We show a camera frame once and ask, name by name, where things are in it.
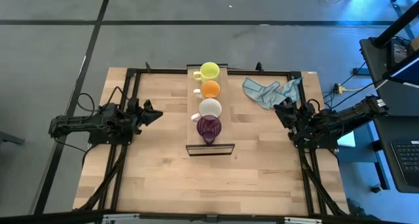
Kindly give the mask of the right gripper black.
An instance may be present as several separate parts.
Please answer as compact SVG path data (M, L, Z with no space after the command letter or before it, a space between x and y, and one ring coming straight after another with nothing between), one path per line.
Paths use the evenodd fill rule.
M291 98L286 98L279 104L274 105L278 118L283 126L289 126L288 133L291 141L310 141L314 129L310 126L310 121L316 110L311 103L303 103L298 109Z

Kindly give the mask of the orange mug with white inside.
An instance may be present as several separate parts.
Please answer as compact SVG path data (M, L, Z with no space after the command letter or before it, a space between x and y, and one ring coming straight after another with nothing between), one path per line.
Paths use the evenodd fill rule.
M222 105L217 100L208 98L200 103L198 107L198 112L191 116L191 121L198 122L203 116L207 115L219 117L221 113Z

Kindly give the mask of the purple ribbed cup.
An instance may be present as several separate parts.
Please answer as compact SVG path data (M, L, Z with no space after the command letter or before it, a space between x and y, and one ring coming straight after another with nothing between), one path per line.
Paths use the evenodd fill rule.
M221 133L222 124L217 117L205 115L198 120L196 129L204 142L211 145Z

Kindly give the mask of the yellow-orange mug with white handle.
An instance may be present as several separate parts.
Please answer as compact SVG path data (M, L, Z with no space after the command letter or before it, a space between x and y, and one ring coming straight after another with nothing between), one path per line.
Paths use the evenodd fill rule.
M221 87L215 81L206 81L200 88L194 89L193 94L198 98L216 98L221 92Z

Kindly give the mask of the lime yellow mug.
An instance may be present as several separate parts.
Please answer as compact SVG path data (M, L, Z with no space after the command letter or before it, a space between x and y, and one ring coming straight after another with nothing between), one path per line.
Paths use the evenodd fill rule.
M192 77L196 81L201 81L202 83L207 81L217 82L219 79L220 68L214 62L206 62L201 65L199 71L195 71L192 74Z

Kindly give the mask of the light blue cloth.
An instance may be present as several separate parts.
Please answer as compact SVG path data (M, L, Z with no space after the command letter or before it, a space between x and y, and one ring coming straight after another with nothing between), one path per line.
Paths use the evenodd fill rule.
M269 86L263 86L255 81L246 78L242 84L244 94L255 101L264 109L273 109L274 105L280 104L286 98L290 98L292 103L300 100L299 85L303 78L293 79L281 85L274 81Z

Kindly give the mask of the white paper sheet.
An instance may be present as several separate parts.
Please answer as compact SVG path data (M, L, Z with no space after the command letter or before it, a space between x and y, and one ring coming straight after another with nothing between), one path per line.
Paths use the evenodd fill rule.
M337 140L339 146L343 147L355 147L355 137L354 132L350 132L345 136L342 136L340 139Z

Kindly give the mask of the black desk under keyboard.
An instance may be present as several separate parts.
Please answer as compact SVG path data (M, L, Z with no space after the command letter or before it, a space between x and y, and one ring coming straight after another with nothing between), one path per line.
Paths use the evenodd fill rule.
M396 189L401 193L419 193L419 187L404 182L391 147L394 141L419 141L419 117L380 117L374 125Z

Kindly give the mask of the black side desk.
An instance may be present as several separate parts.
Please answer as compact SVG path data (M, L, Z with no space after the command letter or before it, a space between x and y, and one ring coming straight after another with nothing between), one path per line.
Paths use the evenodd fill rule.
M359 44L371 78L374 82L380 80L387 71L386 48L374 47L370 39L362 39ZM419 117L419 88L388 81L378 89L377 93L389 107L390 115Z

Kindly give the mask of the person's shoe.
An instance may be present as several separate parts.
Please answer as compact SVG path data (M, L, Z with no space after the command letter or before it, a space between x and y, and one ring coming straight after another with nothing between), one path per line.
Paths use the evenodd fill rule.
M357 203L356 201L350 198L347 198L346 201L347 201L348 209L351 215L354 215L358 218L364 218L364 219L369 217L369 214L365 213L365 210L360 206L359 203Z

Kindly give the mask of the black device box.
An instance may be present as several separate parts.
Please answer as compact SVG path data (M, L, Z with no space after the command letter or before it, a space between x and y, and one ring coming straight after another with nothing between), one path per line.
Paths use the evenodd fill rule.
M394 38L387 43L387 69L391 69L404 60L409 53L410 42L403 38Z

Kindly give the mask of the blue laptop lid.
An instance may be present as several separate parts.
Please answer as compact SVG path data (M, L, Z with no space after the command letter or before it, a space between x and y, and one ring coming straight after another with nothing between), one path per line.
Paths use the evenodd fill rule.
M390 75L393 81L419 88L419 57Z

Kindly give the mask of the black keyboard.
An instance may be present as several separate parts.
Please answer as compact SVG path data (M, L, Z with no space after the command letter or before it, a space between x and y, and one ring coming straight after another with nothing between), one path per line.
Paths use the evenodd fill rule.
M391 147L404 182L419 187L419 141L394 141Z

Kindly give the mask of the black slanted pole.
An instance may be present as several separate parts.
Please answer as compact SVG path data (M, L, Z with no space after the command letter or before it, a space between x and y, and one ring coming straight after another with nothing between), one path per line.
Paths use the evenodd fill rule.
M373 40L376 48L384 46L392 37L405 28L411 21L419 15L419 1L415 2L411 8L403 13L389 28L380 36Z

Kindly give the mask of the wooden shelf with black frame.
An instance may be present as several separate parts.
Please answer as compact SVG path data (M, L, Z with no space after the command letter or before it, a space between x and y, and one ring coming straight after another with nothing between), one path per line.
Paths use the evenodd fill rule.
M211 145L206 145L203 137L198 133L198 123L192 120L192 116L199 113L199 105L204 100L193 93L193 90L199 89L202 85L201 80L197 81L193 78L193 73L199 70L199 65L187 66L187 142L185 146L187 153L191 157L231 155L235 148L235 143L232 137L227 68L225 66L220 67L218 84L221 87L221 92L215 99L221 104L221 114L218 116L221 122L221 131Z

